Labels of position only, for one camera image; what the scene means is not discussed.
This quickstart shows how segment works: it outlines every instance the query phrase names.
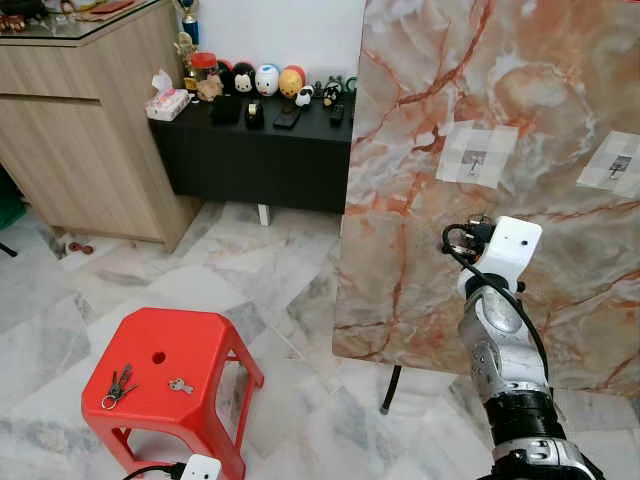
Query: marble board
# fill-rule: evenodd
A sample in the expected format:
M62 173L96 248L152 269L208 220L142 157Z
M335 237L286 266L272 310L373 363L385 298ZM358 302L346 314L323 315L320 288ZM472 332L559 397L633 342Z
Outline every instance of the marble board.
M623 0L367 2L336 355L468 372L440 234L510 215L543 228L522 299L554 385L640 395L639 25Z

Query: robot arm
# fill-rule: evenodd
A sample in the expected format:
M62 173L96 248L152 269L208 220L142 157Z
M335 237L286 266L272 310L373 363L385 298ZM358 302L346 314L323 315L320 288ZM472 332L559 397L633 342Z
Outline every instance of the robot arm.
M451 245L448 235L455 229L464 232L465 245ZM498 218L495 227L470 222L443 233L444 252L464 267L458 291L466 303L458 330L495 444L492 474L484 478L604 480L558 423L544 346L513 296L541 233L539 225L511 217Z

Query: metal key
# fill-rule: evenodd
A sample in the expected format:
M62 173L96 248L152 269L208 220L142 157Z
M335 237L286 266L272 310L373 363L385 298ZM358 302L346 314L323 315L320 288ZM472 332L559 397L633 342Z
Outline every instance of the metal key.
M122 397L138 386L134 385L133 387L125 390L125 385L131 378L131 370L133 370L133 366L130 363L127 363L122 369L120 377L118 377L118 372L113 372L113 376L111 377L111 387L109 387L107 394L102 398L102 402L100 402L102 408L105 410L115 408Z
M193 393L193 387L187 385L182 378L176 378L169 382L169 388L171 390L182 390L185 393L191 395Z

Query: green object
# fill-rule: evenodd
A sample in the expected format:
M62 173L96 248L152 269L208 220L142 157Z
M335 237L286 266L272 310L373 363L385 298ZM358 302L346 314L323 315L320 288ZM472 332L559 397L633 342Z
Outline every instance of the green object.
M25 212L24 204L20 201L20 192L0 167L0 230L8 227Z

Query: white round toy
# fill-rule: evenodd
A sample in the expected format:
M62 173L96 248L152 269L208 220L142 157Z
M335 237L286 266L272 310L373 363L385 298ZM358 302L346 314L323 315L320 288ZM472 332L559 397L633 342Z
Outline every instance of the white round toy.
M265 63L256 70L256 89L260 95L270 97L278 91L278 77L280 72L275 65Z

